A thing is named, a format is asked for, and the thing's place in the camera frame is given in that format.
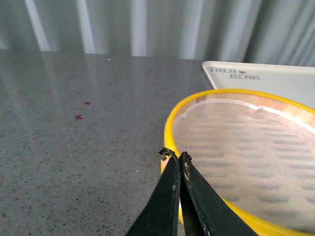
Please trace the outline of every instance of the countertop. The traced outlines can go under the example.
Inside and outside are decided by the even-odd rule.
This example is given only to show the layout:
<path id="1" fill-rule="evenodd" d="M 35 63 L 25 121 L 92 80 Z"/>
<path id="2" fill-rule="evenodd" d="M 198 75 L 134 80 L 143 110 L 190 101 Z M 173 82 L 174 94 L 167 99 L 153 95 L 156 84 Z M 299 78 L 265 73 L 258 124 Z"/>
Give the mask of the countertop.
<path id="1" fill-rule="evenodd" d="M 211 88 L 201 64 L 0 50 L 0 235 L 124 235 L 169 113 Z"/>

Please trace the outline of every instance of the red stain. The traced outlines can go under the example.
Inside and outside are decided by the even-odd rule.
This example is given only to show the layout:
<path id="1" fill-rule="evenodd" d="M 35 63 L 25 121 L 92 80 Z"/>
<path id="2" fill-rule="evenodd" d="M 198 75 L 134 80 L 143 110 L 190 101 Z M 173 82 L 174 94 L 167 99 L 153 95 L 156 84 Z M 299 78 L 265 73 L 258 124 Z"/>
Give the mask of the red stain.
<path id="1" fill-rule="evenodd" d="M 75 116 L 75 120 L 76 120 L 76 121 L 79 121 L 79 120 L 81 120 L 81 119 L 83 119 L 82 115 Z"/>

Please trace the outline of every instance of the curtain fold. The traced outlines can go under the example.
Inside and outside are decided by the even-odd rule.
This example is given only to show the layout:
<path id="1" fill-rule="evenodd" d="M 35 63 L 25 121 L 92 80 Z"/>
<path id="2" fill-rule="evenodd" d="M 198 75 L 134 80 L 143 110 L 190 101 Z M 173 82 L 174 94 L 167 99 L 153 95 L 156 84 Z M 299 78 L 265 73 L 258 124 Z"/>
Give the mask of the curtain fold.
<path id="1" fill-rule="evenodd" d="M 315 66 L 315 1 L 2 0 L 0 49 Z"/>

